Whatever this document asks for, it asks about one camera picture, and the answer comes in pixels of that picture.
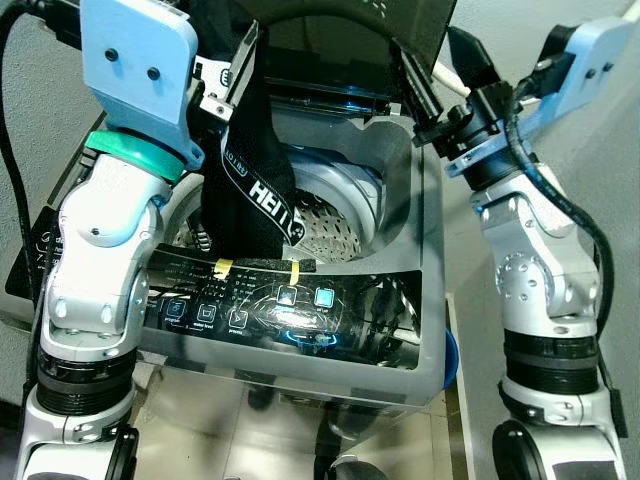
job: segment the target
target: illuminated button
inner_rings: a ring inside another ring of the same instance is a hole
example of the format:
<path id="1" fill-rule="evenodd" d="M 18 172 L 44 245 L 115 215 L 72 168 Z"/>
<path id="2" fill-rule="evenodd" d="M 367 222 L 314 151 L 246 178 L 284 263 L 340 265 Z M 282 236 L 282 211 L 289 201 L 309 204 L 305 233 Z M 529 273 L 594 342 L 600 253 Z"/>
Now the illuminated button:
<path id="1" fill-rule="evenodd" d="M 313 303 L 316 307 L 333 307 L 334 291 L 330 288 L 316 288 L 316 298 Z"/>
<path id="2" fill-rule="evenodd" d="M 167 317 L 180 318 L 187 308 L 187 301 L 181 298 L 172 298 L 167 305 Z"/>
<path id="3" fill-rule="evenodd" d="M 216 306 L 215 305 L 200 305 L 198 309 L 198 320 L 205 323 L 212 323 L 216 318 Z"/>
<path id="4" fill-rule="evenodd" d="M 278 303 L 280 305 L 295 305 L 298 289 L 289 285 L 281 285 L 278 289 Z"/>
<path id="5" fill-rule="evenodd" d="M 247 317 L 249 314 L 244 310 L 231 310 L 229 312 L 229 326 L 242 330 L 247 326 Z"/>

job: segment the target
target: black cloth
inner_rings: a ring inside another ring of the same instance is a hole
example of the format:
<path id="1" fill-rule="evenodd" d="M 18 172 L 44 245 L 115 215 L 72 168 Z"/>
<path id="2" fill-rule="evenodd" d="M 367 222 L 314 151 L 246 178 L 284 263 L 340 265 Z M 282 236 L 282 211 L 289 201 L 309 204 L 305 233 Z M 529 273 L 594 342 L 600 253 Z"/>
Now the black cloth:
<path id="1" fill-rule="evenodd" d="M 250 15 L 232 0 L 191 0 L 186 9 L 198 34 L 198 54 L 212 60 L 231 61 L 252 23 Z M 293 170 L 276 137 L 271 106 L 263 76 L 268 35 L 261 31 L 253 77 L 229 123 L 226 149 L 249 166 L 275 190 L 293 212 Z M 285 237 L 281 228 L 260 211 L 226 174 L 220 154 L 220 138 L 207 121 L 190 125 L 199 138 L 206 160 L 201 222 L 212 239 L 215 256 L 281 258 Z"/>

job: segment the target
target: blue led button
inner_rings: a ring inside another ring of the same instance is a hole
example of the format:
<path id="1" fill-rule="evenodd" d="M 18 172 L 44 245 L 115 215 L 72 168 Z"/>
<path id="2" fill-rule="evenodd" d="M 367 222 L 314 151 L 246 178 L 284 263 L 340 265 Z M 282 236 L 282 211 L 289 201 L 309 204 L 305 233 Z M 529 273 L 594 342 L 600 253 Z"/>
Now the blue led button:
<path id="1" fill-rule="evenodd" d="M 316 288 L 316 298 L 313 303 L 316 307 L 331 308 L 334 296 L 334 291 L 330 288 Z"/>

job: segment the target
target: black cable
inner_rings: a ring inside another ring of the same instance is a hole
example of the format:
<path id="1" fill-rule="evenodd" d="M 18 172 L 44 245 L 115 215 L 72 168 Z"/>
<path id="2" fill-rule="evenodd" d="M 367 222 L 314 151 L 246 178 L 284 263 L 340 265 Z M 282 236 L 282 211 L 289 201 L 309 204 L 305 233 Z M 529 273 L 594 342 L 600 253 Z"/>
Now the black cable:
<path id="1" fill-rule="evenodd" d="M 29 217 L 29 203 L 27 201 L 27 193 L 24 189 L 20 169 L 13 155 L 13 148 L 9 140 L 9 131 L 7 130 L 6 113 L 4 108 L 4 89 L 2 84 L 4 52 L 6 50 L 7 41 L 11 28 L 18 18 L 25 13 L 26 7 L 18 0 L 14 0 L 9 4 L 7 9 L 0 16 L 0 154 L 4 160 L 4 164 L 11 180 L 13 193 L 18 207 L 18 221 L 20 223 L 20 234 L 22 236 L 22 244 L 24 248 L 25 262 L 27 266 L 27 276 L 29 288 L 31 290 L 31 300 L 34 309 L 37 308 L 38 283 L 36 280 L 36 252 L 31 236 L 31 220 Z"/>
<path id="2" fill-rule="evenodd" d="M 556 187 L 549 183 L 549 181 L 538 171 L 535 163 L 531 158 L 529 158 L 529 155 L 524 148 L 522 138 L 520 137 L 520 132 L 518 130 L 517 109 L 519 108 L 520 100 L 524 99 L 528 95 L 534 94 L 536 89 L 537 82 L 531 77 L 527 77 L 522 80 L 514 89 L 511 98 L 511 106 L 507 110 L 505 118 L 507 143 L 518 167 L 524 172 L 538 191 L 540 191 L 547 200 L 549 200 L 556 208 L 569 217 L 593 239 L 600 258 L 600 270 L 602 273 L 602 294 L 600 308 L 598 309 L 598 314 L 596 316 L 596 338 L 599 339 L 607 324 L 613 300 L 615 282 L 613 253 L 611 251 L 609 241 L 607 240 L 607 236 L 602 230 L 600 230 L 593 218 L 591 218 L 591 216 L 582 208 L 568 200 Z"/>

